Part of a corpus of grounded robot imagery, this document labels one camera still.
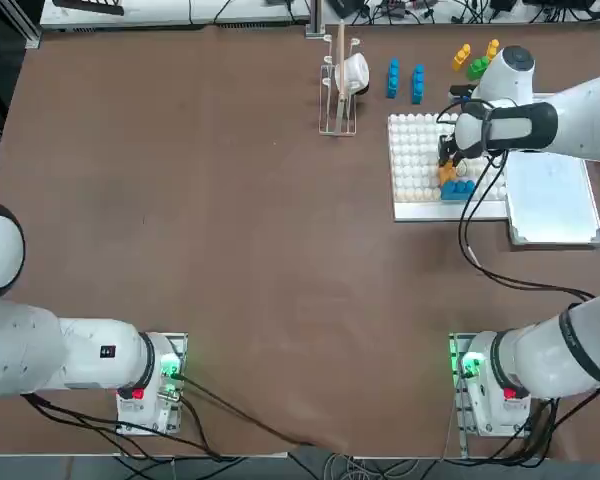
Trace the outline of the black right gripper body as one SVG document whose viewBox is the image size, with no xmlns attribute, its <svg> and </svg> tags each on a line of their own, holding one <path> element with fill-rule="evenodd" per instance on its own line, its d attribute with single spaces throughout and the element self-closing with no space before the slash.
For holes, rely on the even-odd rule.
<svg viewBox="0 0 600 480">
<path fill-rule="evenodd" d="M 440 135 L 438 138 L 438 164 L 446 165 L 453 161 L 457 145 L 452 134 Z"/>
</svg>

